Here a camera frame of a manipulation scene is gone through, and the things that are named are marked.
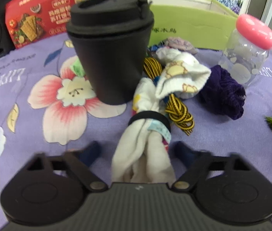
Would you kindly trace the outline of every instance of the plastic jar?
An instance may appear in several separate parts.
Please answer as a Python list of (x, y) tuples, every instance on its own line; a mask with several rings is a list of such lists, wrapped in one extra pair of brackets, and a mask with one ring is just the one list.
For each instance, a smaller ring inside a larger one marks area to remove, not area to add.
[(229, 37), (219, 65), (245, 88), (259, 73), (272, 49), (272, 30), (257, 18), (243, 14)]

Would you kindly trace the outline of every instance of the white cloth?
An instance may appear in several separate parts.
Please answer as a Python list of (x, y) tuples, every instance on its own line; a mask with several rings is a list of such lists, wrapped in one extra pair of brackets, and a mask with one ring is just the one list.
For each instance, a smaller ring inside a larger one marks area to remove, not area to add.
[[(135, 91), (133, 109), (159, 111), (155, 85), (142, 78)], [(162, 135), (148, 130), (152, 119), (139, 119), (124, 131), (112, 158), (112, 182), (168, 183), (175, 182), (174, 170)]]
[(166, 65), (157, 83), (155, 96), (162, 100), (175, 93), (182, 99), (192, 98), (204, 87), (210, 75), (208, 67), (200, 64), (192, 54), (183, 52)]

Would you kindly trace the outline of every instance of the black coffee cup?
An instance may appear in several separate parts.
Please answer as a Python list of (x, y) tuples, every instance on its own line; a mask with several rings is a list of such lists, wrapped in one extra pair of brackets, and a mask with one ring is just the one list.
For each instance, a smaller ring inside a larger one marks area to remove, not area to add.
[(153, 24), (147, 0), (85, 0), (72, 7), (66, 29), (102, 102), (132, 100)]

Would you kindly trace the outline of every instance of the food packaging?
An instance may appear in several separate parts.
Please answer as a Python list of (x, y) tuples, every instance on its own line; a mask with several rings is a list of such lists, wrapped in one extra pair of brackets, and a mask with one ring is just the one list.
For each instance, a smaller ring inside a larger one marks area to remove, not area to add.
[(5, 23), (16, 49), (66, 32), (71, 7), (81, 0), (12, 0)]

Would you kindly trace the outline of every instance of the shoelace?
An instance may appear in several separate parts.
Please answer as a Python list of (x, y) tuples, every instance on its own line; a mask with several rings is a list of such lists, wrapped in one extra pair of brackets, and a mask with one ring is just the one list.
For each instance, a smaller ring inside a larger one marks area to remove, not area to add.
[[(147, 57), (145, 58), (143, 69), (146, 75), (152, 79), (156, 85), (163, 71), (161, 64), (156, 59)], [(164, 99), (164, 102), (167, 105), (165, 112), (169, 114), (169, 118), (178, 128), (189, 136), (195, 123), (186, 105), (174, 94), (170, 94)]]

